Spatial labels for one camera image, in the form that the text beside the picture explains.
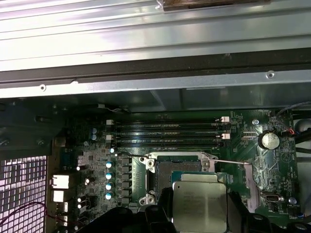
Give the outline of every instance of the capacitor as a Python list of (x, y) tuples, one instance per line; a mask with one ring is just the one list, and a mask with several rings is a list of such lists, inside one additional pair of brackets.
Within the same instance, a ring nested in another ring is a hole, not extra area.
[(107, 180), (110, 180), (113, 176), (114, 176), (114, 174), (112, 172), (106, 173), (106, 179)]
[(280, 145), (280, 139), (275, 133), (265, 132), (259, 136), (258, 143), (263, 149), (274, 150)]
[(86, 178), (86, 180), (85, 180), (86, 184), (90, 184), (90, 183), (92, 183), (92, 182), (94, 182), (94, 181), (95, 181), (95, 178), (94, 178), (94, 177), (88, 177), (88, 178)]
[(288, 203), (292, 204), (292, 205), (296, 205), (297, 204), (297, 200), (296, 200), (296, 198), (291, 197), (291, 198), (288, 198)]
[(113, 192), (106, 193), (105, 198), (106, 198), (107, 200), (112, 199), (112, 198), (113, 198)]
[(85, 170), (85, 169), (86, 169), (85, 165), (77, 166), (77, 171), (82, 171), (82, 170)]
[(109, 161), (106, 163), (106, 168), (111, 168), (113, 166), (113, 162)]
[(113, 185), (113, 183), (108, 183), (108, 184), (106, 184), (106, 186), (105, 186), (105, 188), (106, 188), (106, 190), (111, 190), (112, 189), (112, 187), (113, 187), (114, 185)]
[(86, 202), (81, 202), (78, 204), (78, 209), (81, 209), (82, 207), (85, 207), (86, 206)]
[(83, 201), (85, 201), (86, 200), (86, 196), (82, 196), (82, 197), (79, 197), (79, 198), (77, 198), (77, 202), (83, 202)]
[(91, 139), (92, 139), (93, 141), (95, 141), (95, 140), (97, 139), (96, 134), (92, 134)]

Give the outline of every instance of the green circuit board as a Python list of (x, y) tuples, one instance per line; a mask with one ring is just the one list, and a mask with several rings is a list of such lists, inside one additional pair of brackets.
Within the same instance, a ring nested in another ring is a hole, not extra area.
[[(229, 121), (223, 121), (224, 117), (228, 117)], [(291, 112), (284, 114), (282, 120), (289, 126), (293, 125)], [(126, 206), (136, 212), (141, 206), (140, 198), (147, 192), (152, 191), (157, 199), (160, 189), (167, 183), (171, 184), (172, 171), (201, 171), (200, 162), (195, 156), (161, 156), (156, 161), (155, 174), (152, 174), (139, 158), (133, 157), (131, 163), (125, 164), (124, 158), (127, 156), (119, 156), (122, 152), (146, 155), (155, 151), (201, 151), (215, 155), (220, 160), (251, 163), (260, 196), (256, 213), (285, 227), (288, 222), (295, 221), (300, 212), (294, 139), (284, 133), (285, 128), (276, 120), (272, 110), (96, 115), (73, 119), (70, 131), (74, 146), (68, 155), (70, 158), (63, 156), (61, 167), (71, 169), (76, 166), (72, 165), (72, 159), (79, 159), (80, 163), (88, 166), (88, 171), (84, 171), (85, 176), (91, 171), (95, 177), (94, 183), (77, 188), (78, 195), (98, 197), (96, 206), (89, 211), (89, 219), (115, 206)], [(259, 137), (265, 132), (278, 135), (279, 146), (275, 150), (259, 146)], [(223, 134), (230, 138), (219, 137)], [(83, 151), (83, 154), (78, 156), (77, 151)], [(106, 168), (107, 161), (113, 161), (114, 166)], [(130, 166), (130, 170), (124, 171), (125, 166)], [(115, 184), (111, 200), (105, 198), (107, 172), (115, 174), (109, 180)], [(226, 174), (228, 191), (239, 192), (246, 205), (250, 190), (246, 185), (243, 165), (217, 163), (216, 172)], [(124, 173), (130, 174), (130, 187), (123, 186)], [(169, 182), (163, 181), (163, 174), (169, 174)], [(124, 189), (131, 190), (129, 199), (124, 198)], [(268, 201), (268, 194), (276, 194), (284, 200)], [(290, 204), (289, 198), (295, 198), (297, 203)]]

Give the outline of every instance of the solid capacitor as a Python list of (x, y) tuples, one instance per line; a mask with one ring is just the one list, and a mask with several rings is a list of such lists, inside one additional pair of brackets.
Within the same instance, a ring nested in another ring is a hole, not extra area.
[(83, 202), (85, 200), (86, 200), (86, 196), (82, 196), (82, 197), (77, 198), (78, 202)]
[(113, 177), (113, 173), (112, 172), (108, 172), (106, 173), (106, 179), (110, 180)]
[(112, 187), (113, 187), (113, 183), (108, 183), (108, 184), (106, 184), (106, 190), (111, 190), (112, 189)]
[(106, 163), (106, 168), (111, 168), (113, 166), (113, 162), (109, 161)]
[(77, 171), (82, 171), (82, 170), (85, 170), (86, 169), (86, 166), (83, 165), (83, 166), (77, 166)]
[(112, 198), (113, 198), (113, 192), (106, 193), (105, 198), (106, 198), (107, 200), (112, 199)]

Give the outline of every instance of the wire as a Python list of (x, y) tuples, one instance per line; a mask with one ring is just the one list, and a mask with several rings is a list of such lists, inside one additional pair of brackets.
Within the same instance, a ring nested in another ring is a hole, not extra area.
[(116, 108), (116, 109), (103, 108), (103, 109), (107, 109), (107, 110), (109, 110), (109, 111), (111, 111), (111, 112), (113, 112), (113, 113), (119, 112), (119, 111), (122, 111), (122, 110), (123, 110), (123, 109), (121, 109), (121, 108)]
[(307, 105), (307, 104), (311, 104), (311, 101), (306, 101), (306, 102), (302, 102), (302, 103), (296, 103), (294, 105), (291, 105), (291, 106), (288, 106), (286, 108), (283, 108), (281, 111), (279, 111), (276, 114), (276, 117), (278, 118), (282, 113), (284, 113), (287, 110), (290, 110), (290, 109), (293, 109), (293, 108), (296, 108), (296, 107), (299, 107), (299, 106), (302, 106), (302, 105)]
[(285, 108), (283, 108), (281, 111), (279, 111), (277, 114), (276, 114), (276, 120), (281, 124), (283, 125), (286, 129), (288, 129), (288, 131), (291, 133), (291, 131), (293, 131), (293, 129), (291, 127), (289, 127), (288, 125), (286, 125), (282, 119), (280, 118), (281, 114), (286, 112), (287, 110), (290, 110), (290, 109), (293, 109), (293, 108), (296, 108), (296, 107), (299, 107), (299, 106), (302, 106), (302, 105), (307, 105), (307, 104), (311, 104), (311, 101), (306, 101), (306, 102), (302, 102), (302, 103), (296, 103), (294, 105), (291, 105), (291, 106), (287, 106)]
[(292, 128), (289, 128), (289, 129), (288, 129), (288, 132), (290, 132), (291, 135), (294, 135), (294, 134), (295, 134), (295, 131), (294, 131)]
[(125, 154), (125, 155), (127, 155), (127, 156), (129, 156), (129, 157), (143, 157), (143, 158), (148, 158), (147, 155), (130, 154), (129, 152), (124, 152), (124, 151), (118, 152), (117, 154)]
[(10, 213), (7, 217), (4, 217), (3, 219), (1, 219), (0, 221), (0, 227), (6, 222), (6, 220), (8, 220), (11, 216), (13, 216), (14, 214), (18, 213), (19, 211), (25, 209), (28, 206), (31, 205), (41, 205), (44, 207), (44, 216), (53, 218), (53, 219), (57, 219), (58, 221), (61, 222), (66, 222), (64, 220), (62, 220), (61, 218), (58, 218), (57, 216), (51, 216), (48, 214), (48, 210), (47, 210), (47, 206), (44, 203), (38, 202), (38, 201), (33, 201), (33, 202), (29, 202), (27, 204), (22, 205), (21, 207), (18, 207), (16, 210), (14, 210), (12, 213)]
[(296, 147), (296, 152), (304, 153), (304, 154), (311, 154), (311, 149)]

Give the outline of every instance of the black cable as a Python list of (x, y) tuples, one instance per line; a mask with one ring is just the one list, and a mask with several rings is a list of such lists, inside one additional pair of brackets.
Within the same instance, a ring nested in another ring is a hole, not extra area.
[(147, 155), (130, 154), (129, 152), (124, 152), (124, 151), (118, 152), (117, 154), (125, 154), (125, 155), (127, 155), (127, 156), (129, 156), (129, 157), (143, 157), (143, 158), (148, 158)]
[(299, 144), (299, 143), (309, 141), (309, 140), (311, 140), (311, 130), (304, 131), (300, 135), (298, 135), (295, 138), (295, 143)]
[(299, 107), (299, 106), (302, 106), (302, 105), (307, 105), (307, 104), (311, 104), (311, 101), (306, 101), (306, 102), (302, 102), (302, 103), (296, 103), (296, 104), (293, 104), (291, 106), (287, 106), (285, 108), (283, 108), (281, 111), (279, 111), (277, 114), (276, 114), (276, 120), (281, 124), (283, 125), (286, 129), (290, 129), (290, 127), (288, 125), (286, 125), (282, 119), (280, 119), (280, 116), (282, 113), (286, 112), (287, 110), (290, 110), (290, 109), (293, 109), (293, 108), (296, 108), (296, 107)]
[(311, 222), (311, 215), (304, 217), (304, 218), (302, 219), (302, 222), (303, 222), (303, 223), (310, 223), (310, 222)]
[(290, 109), (293, 109), (293, 108), (296, 108), (296, 107), (299, 107), (299, 106), (302, 106), (302, 105), (307, 105), (307, 104), (311, 104), (311, 101), (306, 101), (306, 102), (302, 102), (302, 103), (296, 103), (296, 104), (293, 104), (291, 106), (285, 107), (285, 108), (283, 108), (281, 111), (279, 111), (276, 114), (276, 117), (278, 118), (282, 113), (286, 112), (287, 110), (290, 110)]
[(311, 154), (311, 149), (305, 149), (305, 148), (296, 147), (296, 152), (305, 153), (305, 154)]

